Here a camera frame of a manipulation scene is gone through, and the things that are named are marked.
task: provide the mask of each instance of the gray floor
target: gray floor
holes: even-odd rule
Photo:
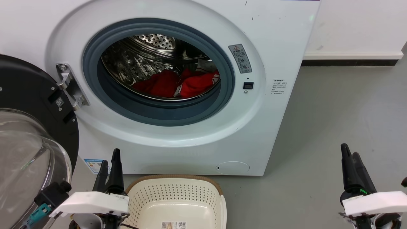
[[[407,58],[395,67],[302,68],[264,176],[212,176],[225,193],[228,228],[352,228],[338,215],[339,146],[360,153],[379,192],[403,190],[406,119]],[[94,178],[79,161],[74,191],[90,190]],[[137,178],[125,176],[125,185]]]

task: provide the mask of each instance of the black baseboard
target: black baseboard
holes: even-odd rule
[[[394,66],[398,59],[305,59],[301,67]]]

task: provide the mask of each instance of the qr code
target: qr code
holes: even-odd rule
[[[62,105],[64,104],[64,102],[63,102],[63,100],[62,100],[61,97],[59,97],[59,98],[55,101],[55,103],[58,105],[58,107],[62,107]]]

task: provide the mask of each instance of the laundry basket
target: laundry basket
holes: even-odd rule
[[[130,216],[124,224],[139,229],[226,229],[225,198],[220,186],[209,178],[144,176],[126,192]]]

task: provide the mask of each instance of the washing machine door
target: washing machine door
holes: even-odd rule
[[[76,116],[64,91],[44,71],[0,55],[0,222],[20,228],[34,197],[70,182],[78,155]],[[35,228],[48,228],[48,217]]]

